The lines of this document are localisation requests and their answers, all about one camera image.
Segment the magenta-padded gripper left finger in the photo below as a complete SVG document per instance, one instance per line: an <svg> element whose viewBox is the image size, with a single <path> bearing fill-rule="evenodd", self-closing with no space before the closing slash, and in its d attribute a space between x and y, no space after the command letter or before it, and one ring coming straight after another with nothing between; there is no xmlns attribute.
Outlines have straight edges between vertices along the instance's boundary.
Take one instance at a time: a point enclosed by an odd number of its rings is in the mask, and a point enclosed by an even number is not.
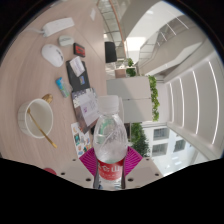
<svg viewBox="0 0 224 224"><path fill-rule="evenodd" d="M97 188L99 175L94 149L91 148L78 159L73 159L65 166L59 176L84 188Z"/></svg>

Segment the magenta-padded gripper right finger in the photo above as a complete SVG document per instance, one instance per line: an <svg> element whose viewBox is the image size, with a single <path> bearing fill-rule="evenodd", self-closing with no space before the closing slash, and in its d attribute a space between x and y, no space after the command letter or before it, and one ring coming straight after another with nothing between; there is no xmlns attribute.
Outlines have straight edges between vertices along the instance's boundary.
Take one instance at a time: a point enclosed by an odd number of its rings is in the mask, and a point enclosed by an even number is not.
<svg viewBox="0 0 224 224"><path fill-rule="evenodd" d="M150 157L142 157L129 147L124 160L123 183L125 189L140 188L163 177Z"/></svg>

